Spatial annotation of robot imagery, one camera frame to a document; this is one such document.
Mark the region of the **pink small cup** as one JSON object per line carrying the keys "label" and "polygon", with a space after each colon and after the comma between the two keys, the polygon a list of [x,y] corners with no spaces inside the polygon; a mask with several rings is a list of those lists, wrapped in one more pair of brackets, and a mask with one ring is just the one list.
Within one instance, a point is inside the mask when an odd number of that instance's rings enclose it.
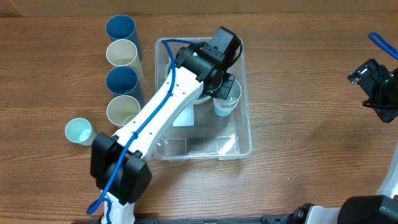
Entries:
{"label": "pink small cup", "polygon": [[216,98],[213,99],[213,102],[214,102],[215,108],[218,110],[222,110],[222,111],[232,111],[238,105],[238,101],[235,101],[231,104],[222,104],[222,102]]}

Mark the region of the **grey small cup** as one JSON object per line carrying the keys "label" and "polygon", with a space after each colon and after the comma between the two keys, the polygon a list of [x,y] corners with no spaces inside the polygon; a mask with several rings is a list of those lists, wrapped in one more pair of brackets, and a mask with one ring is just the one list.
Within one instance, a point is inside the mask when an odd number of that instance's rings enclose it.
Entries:
{"label": "grey small cup", "polygon": [[235,101],[239,101],[240,97],[241,97],[241,85],[237,80],[235,80],[227,99],[226,100],[219,99],[219,100],[222,102],[222,104],[231,104]]}

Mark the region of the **cream bowl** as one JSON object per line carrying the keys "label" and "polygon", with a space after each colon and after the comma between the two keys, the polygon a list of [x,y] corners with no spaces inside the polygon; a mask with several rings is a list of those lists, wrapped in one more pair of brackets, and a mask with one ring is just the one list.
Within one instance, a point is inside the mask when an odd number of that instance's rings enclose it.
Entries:
{"label": "cream bowl", "polygon": [[208,101],[211,98],[211,96],[208,95],[201,95],[199,96],[196,100],[193,101],[194,105],[200,105],[206,101]]}

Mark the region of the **light blue small cup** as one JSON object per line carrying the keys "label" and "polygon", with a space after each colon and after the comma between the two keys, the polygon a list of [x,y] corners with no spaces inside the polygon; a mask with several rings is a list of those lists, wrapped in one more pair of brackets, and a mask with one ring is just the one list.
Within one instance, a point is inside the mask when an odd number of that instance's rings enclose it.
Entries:
{"label": "light blue small cup", "polygon": [[214,104],[214,111],[219,117],[227,117],[232,113],[233,108],[221,108],[218,105]]}

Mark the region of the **dark blue bowl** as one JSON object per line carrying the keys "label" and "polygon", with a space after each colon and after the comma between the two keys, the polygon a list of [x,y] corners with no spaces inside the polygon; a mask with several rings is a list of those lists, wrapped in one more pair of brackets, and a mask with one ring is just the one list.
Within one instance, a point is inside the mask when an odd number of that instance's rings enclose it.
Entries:
{"label": "dark blue bowl", "polygon": [[170,74],[172,74],[172,64],[168,63],[167,66],[166,66],[165,77],[168,77]]}

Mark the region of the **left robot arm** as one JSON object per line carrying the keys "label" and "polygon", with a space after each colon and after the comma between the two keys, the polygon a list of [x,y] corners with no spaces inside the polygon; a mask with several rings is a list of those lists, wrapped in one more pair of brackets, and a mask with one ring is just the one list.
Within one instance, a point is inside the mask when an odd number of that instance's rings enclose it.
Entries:
{"label": "left robot arm", "polygon": [[134,204],[149,186],[147,161],[176,117],[200,95],[227,99],[234,75],[227,72],[243,52],[241,39],[221,26],[210,42],[184,44],[176,54],[170,47],[166,81],[128,124],[112,136],[99,133],[91,147],[90,174],[101,195],[88,208],[102,205],[100,223],[134,223]]}

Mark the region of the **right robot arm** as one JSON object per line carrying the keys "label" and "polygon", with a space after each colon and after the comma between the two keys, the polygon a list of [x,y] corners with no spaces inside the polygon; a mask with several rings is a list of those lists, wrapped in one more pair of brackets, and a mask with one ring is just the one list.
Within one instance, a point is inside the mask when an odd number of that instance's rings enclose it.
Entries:
{"label": "right robot arm", "polygon": [[[397,70],[389,71],[370,58],[348,75],[367,94],[363,106],[372,108],[380,120],[390,123],[397,118]],[[397,151],[376,195],[350,197],[340,207],[321,207],[306,203],[286,215],[281,223],[397,223]]]}

